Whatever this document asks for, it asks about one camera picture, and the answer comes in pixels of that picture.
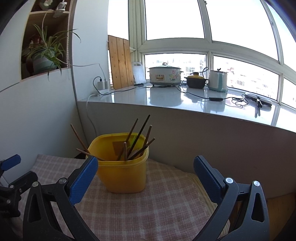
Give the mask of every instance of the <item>wooden shelf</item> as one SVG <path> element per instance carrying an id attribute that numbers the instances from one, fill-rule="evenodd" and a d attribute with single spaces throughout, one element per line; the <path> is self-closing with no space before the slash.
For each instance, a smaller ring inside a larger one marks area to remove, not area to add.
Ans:
<path id="1" fill-rule="evenodd" d="M 52 73 L 52 72 L 54 72 L 54 71 L 60 71 L 59 69 L 55 69 L 55 70 L 52 70 L 52 71 L 50 71 L 50 73 Z M 33 78 L 35 78 L 35 77 L 39 77 L 39 76 L 42 76 L 42 75 L 47 75 L 47 72 L 43 72 L 43 73 L 40 73 L 40 74 L 36 74 L 36 75 L 33 75 L 33 76 L 30 76 L 30 77 L 27 77 L 27 78 L 25 78 L 25 79 L 21 79 L 21 81 L 20 82 L 23 82 L 23 81 L 25 81 L 25 80 L 30 80 L 30 79 L 33 79 Z"/>
<path id="2" fill-rule="evenodd" d="M 44 16 L 45 16 L 44 27 L 47 26 L 47 36 L 52 36 L 59 31 L 68 30 L 68 19 L 69 19 L 70 12 L 64 11 L 57 18 L 53 17 L 54 14 L 55 14 L 54 10 L 34 11 L 29 13 L 26 29 L 24 32 L 23 43 L 22 43 L 23 49 L 29 46 L 30 39 L 32 38 L 32 36 L 39 35 L 37 29 L 33 24 L 36 24 L 41 28 Z M 66 51 L 67 51 L 67 43 L 68 43 L 68 38 L 63 39 L 61 41 L 61 44 Z M 67 62 L 67 54 L 64 54 L 61 60 L 64 62 Z M 22 70 L 22 79 L 28 79 L 30 74 L 27 71 L 26 64 L 21 63 L 21 70 Z"/>
<path id="3" fill-rule="evenodd" d="M 44 15 L 46 14 L 45 20 L 44 20 L 44 26 L 47 26 L 48 28 L 48 36 L 55 34 L 57 31 L 56 29 L 60 25 L 65 25 L 64 30 L 67 30 L 68 26 L 68 16 L 70 12 L 63 12 L 61 16 L 58 18 L 54 18 L 54 10 L 47 10 L 47 11 L 36 11 L 36 12 L 30 12 L 29 18 L 27 21 L 27 26 L 24 34 L 24 41 L 23 41 L 23 48 L 27 47 L 30 43 L 30 38 L 34 34 L 38 34 L 37 29 L 34 27 L 33 24 L 38 25 L 40 28 L 42 26 L 42 21 L 44 18 Z"/>
<path id="4" fill-rule="evenodd" d="M 52 7 L 51 8 L 56 8 L 57 6 L 58 6 L 58 3 L 59 2 L 61 2 L 62 0 L 54 0 L 53 1 L 53 4 L 52 4 Z M 65 0 L 65 2 L 67 2 L 67 5 L 66 5 L 66 11 L 70 11 L 70 3 L 71 3 L 71 0 Z M 33 8 L 32 8 L 32 12 L 35 12 L 35 11 L 40 11 L 41 10 L 41 8 L 40 8 L 40 6 L 39 6 L 39 1 L 35 1 L 35 4 L 34 4 L 34 6 L 33 6 Z"/>

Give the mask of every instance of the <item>white cutting board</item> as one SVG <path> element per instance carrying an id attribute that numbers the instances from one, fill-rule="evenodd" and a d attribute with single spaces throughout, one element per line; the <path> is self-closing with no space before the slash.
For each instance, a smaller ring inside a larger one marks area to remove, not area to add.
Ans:
<path id="1" fill-rule="evenodd" d="M 141 62 L 132 62 L 133 75 L 135 78 L 136 84 L 146 83 L 146 77 L 143 69 L 143 65 Z"/>

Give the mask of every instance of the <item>chopstick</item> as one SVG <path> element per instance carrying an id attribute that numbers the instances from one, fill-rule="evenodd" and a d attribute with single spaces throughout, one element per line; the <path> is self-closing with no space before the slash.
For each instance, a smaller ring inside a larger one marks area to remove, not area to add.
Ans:
<path id="1" fill-rule="evenodd" d="M 134 128 L 135 128 L 135 126 L 136 126 L 137 122 L 138 122 L 138 118 L 136 119 L 136 121 L 135 121 L 135 123 L 134 123 L 133 127 L 131 128 L 131 131 L 130 131 L 130 133 L 128 134 L 128 137 L 126 138 L 126 141 L 125 141 L 126 143 L 128 143 L 128 140 L 129 140 L 129 138 L 130 138 L 130 136 L 131 136 L 131 134 L 132 134 L 132 132 L 133 132 L 133 130 L 134 130 Z M 122 150 L 121 150 L 121 152 L 120 152 L 120 155 L 117 157 L 117 161 L 119 161 L 119 160 L 120 160 L 120 158 L 121 158 L 122 154 L 123 154 L 123 148 L 122 148 Z"/>
<path id="2" fill-rule="evenodd" d="M 88 148 L 87 148 L 86 145 L 83 143 L 82 139 L 79 137 L 77 131 L 75 130 L 75 128 L 74 128 L 74 126 L 73 126 L 72 124 L 71 124 L 71 128 L 72 128 L 72 130 L 74 131 L 74 133 L 75 133 L 77 139 L 78 139 L 79 142 L 81 143 L 82 147 L 83 147 L 86 151 L 89 152 Z"/>
<path id="3" fill-rule="evenodd" d="M 145 146 L 143 146 L 140 150 L 138 150 L 134 155 L 132 155 L 128 161 L 133 160 L 137 155 L 139 155 L 141 152 L 145 151 L 147 149 L 147 147 L 155 140 L 155 138 L 153 138 L 151 141 L 149 141 Z"/>
<path id="4" fill-rule="evenodd" d="M 149 126 L 149 129 L 148 129 L 148 131 L 147 131 L 147 135 L 146 135 L 146 137 L 145 137 L 145 140 L 144 140 L 144 143 L 143 143 L 143 146 L 142 147 L 144 147 L 146 144 L 147 144 L 147 141 L 148 141 L 148 139 L 149 139 L 149 135 L 150 135 L 150 132 L 151 132 L 151 128 L 152 128 L 152 125 L 150 125 Z"/>
<path id="5" fill-rule="evenodd" d="M 147 121 L 149 120 L 149 117 L 150 117 L 150 115 L 147 116 L 147 118 L 146 118 L 146 120 L 145 120 L 145 122 L 144 122 L 144 124 L 143 124 L 143 126 L 142 126 L 142 128 L 141 128 L 141 130 L 139 131 L 139 133 L 138 133 L 138 135 L 137 135 L 135 141 L 133 142 L 131 148 L 129 149 L 129 151 L 128 151 L 128 157 L 129 157 L 129 155 L 131 154 L 131 152 L 133 151 L 133 148 L 135 147 L 135 145 L 136 145 L 136 143 L 137 143 L 137 141 L 138 141 L 138 139 L 139 139 L 139 137 L 140 137 L 142 131 L 144 130 L 144 127 L 145 127 L 145 125 L 147 124 Z"/>
<path id="6" fill-rule="evenodd" d="M 124 156 L 124 160 L 127 161 L 128 153 L 127 153 L 127 149 L 126 149 L 126 142 L 123 143 L 123 156 Z"/>
<path id="7" fill-rule="evenodd" d="M 78 149 L 78 148 L 76 148 L 76 150 L 77 151 L 80 151 L 81 153 L 83 153 L 83 154 L 85 154 L 85 155 L 91 155 L 91 156 L 94 156 L 94 155 L 92 155 L 92 154 L 90 154 L 90 153 L 87 153 L 86 151 L 83 151 L 83 150 L 80 150 L 80 149 Z M 104 160 L 104 159 L 102 159 L 102 158 L 99 158 L 99 157 L 97 157 L 97 156 L 94 156 L 95 158 L 97 158 L 98 160 L 100 160 L 100 161 L 106 161 L 106 160 Z"/>

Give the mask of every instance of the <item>spider plant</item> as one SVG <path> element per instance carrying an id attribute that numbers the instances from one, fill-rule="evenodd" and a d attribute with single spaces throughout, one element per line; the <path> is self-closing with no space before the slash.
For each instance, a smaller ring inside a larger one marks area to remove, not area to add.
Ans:
<path id="1" fill-rule="evenodd" d="M 62 63 L 67 64 L 67 63 L 63 62 L 60 59 L 61 57 L 64 56 L 64 54 L 66 54 L 66 51 L 63 48 L 63 45 L 61 44 L 61 41 L 65 38 L 67 38 L 67 35 L 70 32 L 75 34 L 79 39 L 80 39 L 80 37 L 76 33 L 73 32 L 75 29 L 59 31 L 52 36 L 48 36 L 47 35 L 47 26 L 43 27 L 45 16 L 46 16 L 46 14 L 44 15 L 41 28 L 38 25 L 33 24 L 41 37 L 41 41 L 39 43 L 30 44 L 24 50 L 27 52 L 27 54 L 25 56 L 27 58 L 32 58 L 33 60 L 36 57 L 40 57 L 40 58 L 45 57 L 48 60 L 52 61 L 52 64 L 49 69 L 51 69 L 52 66 L 57 66 L 62 74 L 61 64 Z"/>

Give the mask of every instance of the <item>yellow container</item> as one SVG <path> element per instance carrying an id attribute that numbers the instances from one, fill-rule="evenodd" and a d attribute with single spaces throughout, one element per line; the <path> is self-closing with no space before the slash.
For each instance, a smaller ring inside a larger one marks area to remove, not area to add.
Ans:
<path id="1" fill-rule="evenodd" d="M 138 133 L 131 134 L 128 147 L 137 135 Z M 149 147 L 137 159 L 115 161 L 127 136 L 128 133 L 101 135 L 94 139 L 88 148 L 92 155 L 107 160 L 98 161 L 99 168 L 96 174 L 108 191 L 113 193 L 136 193 L 142 191 L 146 185 L 146 160 L 149 155 Z M 140 135 L 133 150 L 142 148 L 144 140 L 145 137 Z"/>

